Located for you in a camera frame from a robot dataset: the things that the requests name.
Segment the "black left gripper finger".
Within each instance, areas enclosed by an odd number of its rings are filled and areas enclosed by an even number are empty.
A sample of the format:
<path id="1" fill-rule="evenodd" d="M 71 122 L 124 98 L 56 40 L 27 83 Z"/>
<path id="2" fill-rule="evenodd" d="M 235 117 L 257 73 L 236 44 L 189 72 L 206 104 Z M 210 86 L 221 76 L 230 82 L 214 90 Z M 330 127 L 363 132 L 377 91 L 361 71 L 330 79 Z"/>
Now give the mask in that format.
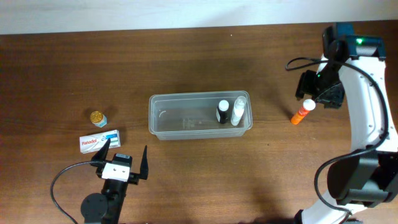
<path id="1" fill-rule="evenodd" d="M 106 160 L 111 140 L 107 139 L 103 147 L 91 158 L 94 162 L 103 162 Z"/>
<path id="2" fill-rule="evenodd" d="M 140 174 L 139 178 L 142 180 L 147 180 L 149 175 L 149 165 L 147 160 L 147 146 L 144 147 L 141 165 L 140 165 Z"/>

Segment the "white Panadol box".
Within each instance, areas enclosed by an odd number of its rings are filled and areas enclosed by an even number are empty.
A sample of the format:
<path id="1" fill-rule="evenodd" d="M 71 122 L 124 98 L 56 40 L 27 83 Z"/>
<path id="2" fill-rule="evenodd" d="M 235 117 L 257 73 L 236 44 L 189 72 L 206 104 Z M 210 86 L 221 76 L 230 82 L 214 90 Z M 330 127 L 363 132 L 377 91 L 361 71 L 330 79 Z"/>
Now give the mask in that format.
<path id="1" fill-rule="evenodd" d="M 97 152 L 105 145 L 107 140 L 110 140 L 110 149 L 121 146 L 119 131 L 115 129 L 80 137 L 80 152 L 82 154 Z"/>

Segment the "orange bottle white cap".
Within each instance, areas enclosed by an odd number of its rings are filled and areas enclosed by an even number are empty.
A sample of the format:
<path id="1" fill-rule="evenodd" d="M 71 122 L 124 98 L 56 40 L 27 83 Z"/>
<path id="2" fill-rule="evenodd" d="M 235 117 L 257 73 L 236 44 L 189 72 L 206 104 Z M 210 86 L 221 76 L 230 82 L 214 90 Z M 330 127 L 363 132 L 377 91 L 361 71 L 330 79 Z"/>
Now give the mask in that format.
<path id="1" fill-rule="evenodd" d="M 294 125 L 299 124 L 306 115 L 309 114 L 316 107 L 315 101 L 307 99 L 303 101 L 302 107 L 293 115 L 290 122 Z"/>

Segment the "white spray bottle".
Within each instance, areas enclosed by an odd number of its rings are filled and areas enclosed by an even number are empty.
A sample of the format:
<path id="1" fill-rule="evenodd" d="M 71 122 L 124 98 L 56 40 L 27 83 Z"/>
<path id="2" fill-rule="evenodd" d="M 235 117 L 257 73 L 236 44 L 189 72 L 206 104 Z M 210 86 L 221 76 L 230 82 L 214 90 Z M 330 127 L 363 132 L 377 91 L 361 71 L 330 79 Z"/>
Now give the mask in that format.
<path id="1" fill-rule="evenodd" d="M 244 96 L 237 97 L 234 102 L 234 107 L 231 115 L 231 124 L 237 126 L 244 114 L 244 109 L 247 103 L 247 99 Z"/>

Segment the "dark brown medicine bottle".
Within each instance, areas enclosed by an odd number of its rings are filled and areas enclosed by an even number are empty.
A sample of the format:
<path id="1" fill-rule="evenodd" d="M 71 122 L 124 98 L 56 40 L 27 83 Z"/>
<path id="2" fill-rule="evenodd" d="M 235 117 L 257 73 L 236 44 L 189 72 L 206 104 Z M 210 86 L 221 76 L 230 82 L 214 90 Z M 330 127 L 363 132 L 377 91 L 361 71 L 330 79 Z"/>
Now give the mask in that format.
<path id="1" fill-rule="evenodd" d="M 226 100 L 221 100 L 216 108 L 216 118 L 220 124 L 225 124 L 228 120 L 229 103 Z"/>

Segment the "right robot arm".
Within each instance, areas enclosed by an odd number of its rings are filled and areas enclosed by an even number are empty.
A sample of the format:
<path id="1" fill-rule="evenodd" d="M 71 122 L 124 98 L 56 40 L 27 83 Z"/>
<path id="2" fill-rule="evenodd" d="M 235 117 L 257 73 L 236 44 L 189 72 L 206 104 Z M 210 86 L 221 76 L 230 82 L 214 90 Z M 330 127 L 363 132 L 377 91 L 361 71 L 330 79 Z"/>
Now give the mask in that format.
<path id="1" fill-rule="evenodd" d="M 351 223 L 351 216 L 397 196 L 397 130 L 388 104 L 386 50 L 379 37 L 356 35 L 352 24 L 325 29 L 323 55 L 308 58 L 295 96 L 326 108 L 347 103 L 348 154 L 324 162 L 327 190 L 295 223 Z"/>

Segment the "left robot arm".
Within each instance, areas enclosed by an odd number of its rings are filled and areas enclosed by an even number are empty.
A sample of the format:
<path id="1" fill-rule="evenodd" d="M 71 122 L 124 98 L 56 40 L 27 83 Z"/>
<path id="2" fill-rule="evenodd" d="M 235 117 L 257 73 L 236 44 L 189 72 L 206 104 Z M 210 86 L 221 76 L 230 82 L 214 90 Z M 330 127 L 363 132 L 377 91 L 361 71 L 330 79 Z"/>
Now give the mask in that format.
<path id="1" fill-rule="evenodd" d="M 96 175 L 104 180 L 100 193 L 88 195 L 81 203 L 84 222 L 89 224 L 117 223 L 128 185 L 137 185 L 149 175 L 147 150 L 143 151 L 140 173 L 131 172 L 132 157 L 116 153 L 109 161 L 106 156 L 110 140 L 91 158 Z"/>

